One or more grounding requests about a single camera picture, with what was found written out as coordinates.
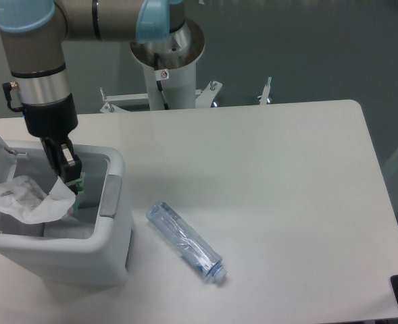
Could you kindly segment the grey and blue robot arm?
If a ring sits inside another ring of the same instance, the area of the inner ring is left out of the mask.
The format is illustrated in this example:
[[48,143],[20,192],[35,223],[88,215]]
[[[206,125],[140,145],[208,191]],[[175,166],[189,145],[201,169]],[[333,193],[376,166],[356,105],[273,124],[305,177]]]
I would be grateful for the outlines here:
[[78,125],[62,43],[166,40],[184,24],[182,1],[0,1],[0,35],[18,94],[16,112],[43,146],[51,168],[71,190],[82,163],[69,134]]

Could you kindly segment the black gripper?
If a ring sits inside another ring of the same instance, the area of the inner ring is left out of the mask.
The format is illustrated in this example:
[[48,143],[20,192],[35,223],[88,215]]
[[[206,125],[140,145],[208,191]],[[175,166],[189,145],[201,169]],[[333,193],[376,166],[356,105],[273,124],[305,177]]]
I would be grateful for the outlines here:
[[22,108],[29,134],[42,138],[41,144],[51,168],[77,195],[82,162],[74,152],[72,145],[66,143],[68,135],[78,125],[72,93],[54,103],[41,105],[23,103]]

